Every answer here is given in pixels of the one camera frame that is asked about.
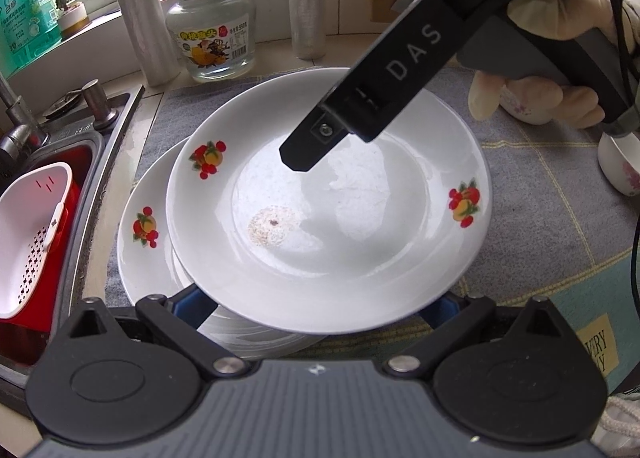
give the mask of bolt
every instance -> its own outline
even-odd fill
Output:
[[[386,364],[395,372],[414,372],[420,367],[420,361],[411,355],[398,355],[391,357]]]
[[[244,368],[244,361],[238,357],[222,357],[213,363],[213,369],[224,375],[238,374]]]
[[[318,131],[322,136],[332,136],[332,134],[334,134],[334,128],[332,128],[328,124],[321,124],[318,128]]]

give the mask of teal bottle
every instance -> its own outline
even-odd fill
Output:
[[[0,0],[0,28],[18,69],[60,41],[55,11],[40,0]]]

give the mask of plant pot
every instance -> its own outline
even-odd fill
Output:
[[[86,27],[91,20],[86,14],[84,3],[74,3],[69,10],[58,18],[62,40],[68,39]]]

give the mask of white plate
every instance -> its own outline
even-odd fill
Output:
[[[149,168],[129,197],[120,221],[118,269],[132,304],[149,294],[171,297],[193,282],[171,245],[164,203],[171,168],[185,142],[173,146]],[[198,331],[245,359],[279,357],[320,339],[274,330],[221,306]]]
[[[184,267],[215,301],[281,330],[357,332],[415,313],[463,275],[489,227],[482,150],[426,90],[370,144],[349,135],[308,173],[281,162],[281,143],[345,72],[288,74],[231,99],[169,179]]]

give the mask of stainless steel sink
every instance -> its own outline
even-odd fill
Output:
[[[25,416],[29,413],[24,403],[24,387],[31,367],[82,297],[89,249],[102,196],[144,90],[142,85],[138,85],[127,92],[109,96],[110,105],[119,111],[119,116],[110,127],[100,132],[94,130],[94,116],[86,106],[71,110],[56,120],[44,122],[42,128],[50,133],[49,143],[21,161],[20,169],[15,174],[0,174],[1,194],[21,174],[62,161],[71,165],[74,179],[81,186],[50,333],[0,324],[0,402]]]

